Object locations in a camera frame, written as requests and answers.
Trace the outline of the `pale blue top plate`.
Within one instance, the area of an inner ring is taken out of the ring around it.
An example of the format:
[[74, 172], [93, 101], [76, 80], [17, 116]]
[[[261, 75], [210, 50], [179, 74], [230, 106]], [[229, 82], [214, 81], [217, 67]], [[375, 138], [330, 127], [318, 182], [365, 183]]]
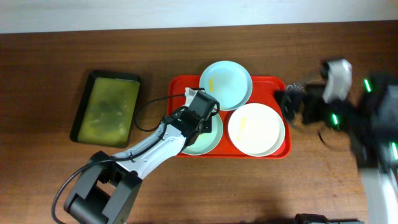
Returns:
[[249, 72], [242, 65], [223, 60], [205, 68], [199, 87], [218, 100], [221, 111], [232, 111], [248, 102], [253, 84]]

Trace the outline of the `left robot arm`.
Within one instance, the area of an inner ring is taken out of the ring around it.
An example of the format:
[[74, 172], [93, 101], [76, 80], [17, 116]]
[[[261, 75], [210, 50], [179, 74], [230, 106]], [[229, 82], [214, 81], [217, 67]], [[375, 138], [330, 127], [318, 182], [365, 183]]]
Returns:
[[75, 171], [66, 180], [77, 182], [64, 211], [78, 223], [126, 223], [143, 179], [211, 131], [219, 102], [202, 88], [187, 88], [182, 96], [185, 103], [164, 116], [149, 137], [112, 156], [99, 151]]

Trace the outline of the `pale green plate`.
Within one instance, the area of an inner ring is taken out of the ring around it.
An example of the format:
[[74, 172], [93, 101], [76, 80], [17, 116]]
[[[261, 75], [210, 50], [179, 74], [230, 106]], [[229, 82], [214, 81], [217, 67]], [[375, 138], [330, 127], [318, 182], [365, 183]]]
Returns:
[[191, 146], [187, 146], [182, 153], [189, 156], [199, 156], [212, 151], [223, 136], [223, 122], [220, 115], [214, 115], [211, 120], [212, 131], [200, 134]]

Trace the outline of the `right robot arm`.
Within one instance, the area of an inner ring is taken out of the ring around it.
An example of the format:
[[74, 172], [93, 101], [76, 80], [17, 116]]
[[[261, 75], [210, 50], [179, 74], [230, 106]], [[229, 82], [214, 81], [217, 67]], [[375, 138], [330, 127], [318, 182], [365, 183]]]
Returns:
[[323, 121], [349, 136], [365, 189], [370, 223], [397, 223], [397, 76], [370, 73], [357, 105], [325, 101], [322, 85], [307, 91], [276, 90], [282, 116], [292, 122], [301, 112], [303, 124]]

